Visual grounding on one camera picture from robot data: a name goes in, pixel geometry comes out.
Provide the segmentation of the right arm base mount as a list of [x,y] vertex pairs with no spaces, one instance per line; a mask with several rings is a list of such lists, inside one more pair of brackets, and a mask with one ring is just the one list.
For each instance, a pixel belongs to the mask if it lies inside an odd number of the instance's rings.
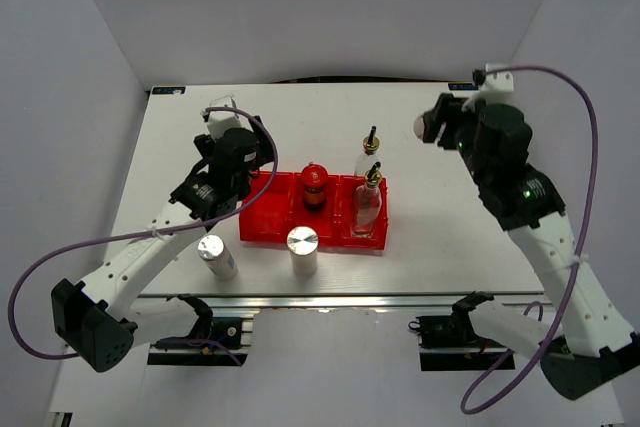
[[422,372],[475,372],[487,370],[507,352],[501,344],[480,337],[471,326],[469,313],[494,297],[473,292],[453,304],[447,315],[418,316],[408,323],[419,345]]

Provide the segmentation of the silver-top white cylinder canister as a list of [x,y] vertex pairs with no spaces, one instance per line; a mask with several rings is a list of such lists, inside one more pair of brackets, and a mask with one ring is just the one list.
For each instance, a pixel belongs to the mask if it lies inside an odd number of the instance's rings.
[[294,227],[287,235],[293,271],[300,276],[312,276],[318,269],[319,236],[308,226]]

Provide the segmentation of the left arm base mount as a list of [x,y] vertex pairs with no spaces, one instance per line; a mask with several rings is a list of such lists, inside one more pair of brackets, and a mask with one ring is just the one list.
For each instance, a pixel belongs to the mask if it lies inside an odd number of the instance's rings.
[[169,337],[152,344],[150,366],[241,367],[251,345],[253,321],[248,317],[217,314],[204,300],[181,295],[198,315],[198,321],[183,337]]

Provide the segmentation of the red-lid sauce jar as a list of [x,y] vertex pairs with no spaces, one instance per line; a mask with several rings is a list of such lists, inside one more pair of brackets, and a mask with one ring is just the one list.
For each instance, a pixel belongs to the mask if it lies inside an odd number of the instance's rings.
[[319,210],[326,204],[327,170],[316,163],[309,163],[300,172],[302,200],[312,210]]

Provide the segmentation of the clear glass bottle gold spout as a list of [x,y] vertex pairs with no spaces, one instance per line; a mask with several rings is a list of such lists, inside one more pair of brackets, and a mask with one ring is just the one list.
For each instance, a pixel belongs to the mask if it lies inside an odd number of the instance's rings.
[[381,162],[375,162],[365,174],[363,183],[354,191],[350,222],[351,235],[354,237],[370,237],[373,234],[382,206],[380,168]]

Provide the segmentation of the white-lid brown spice jar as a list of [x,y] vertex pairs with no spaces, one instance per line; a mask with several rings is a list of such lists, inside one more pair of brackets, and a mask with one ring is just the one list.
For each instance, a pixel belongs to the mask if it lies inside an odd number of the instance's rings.
[[419,115],[413,125],[415,136],[424,144],[435,144],[445,128],[446,123],[434,111]]

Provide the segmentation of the glass bottle with dark sauce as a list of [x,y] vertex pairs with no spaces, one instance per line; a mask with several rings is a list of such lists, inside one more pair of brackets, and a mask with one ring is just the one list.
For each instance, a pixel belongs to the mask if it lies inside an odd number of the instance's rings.
[[372,126],[367,137],[362,142],[362,152],[356,159],[354,167],[354,175],[363,177],[379,161],[377,151],[380,141],[377,137],[377,127]]

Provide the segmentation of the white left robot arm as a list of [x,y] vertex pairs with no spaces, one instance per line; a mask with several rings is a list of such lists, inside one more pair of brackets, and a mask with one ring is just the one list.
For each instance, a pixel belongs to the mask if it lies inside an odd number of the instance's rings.
[[145,303],[141,292],[187,247],[250,205],[253,175],[276,164],[277,151],[260,118],[230,125],[218,137],[200,135],[201,158],[141,238],[77,282],[51,292],[55,332],[94,371],[114,368],[134,347],[169,341],[199,346],[211,334],[211,308],[191,294]]

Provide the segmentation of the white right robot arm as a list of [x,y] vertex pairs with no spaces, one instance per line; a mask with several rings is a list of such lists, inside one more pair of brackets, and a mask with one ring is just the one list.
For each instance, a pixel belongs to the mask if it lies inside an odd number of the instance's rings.
[[560,322],[551,341],[541,322],[474,292],[449,318],[421,318],[425,348],[495,341],[535,359],[554,390],[577,400],[639,365],[639,334],[617,311],[578,253],[565,204],[528,162],[531,127],[516,107],[440,95],[422,117],[425,143],[457,151],[483,206],[533,268]]

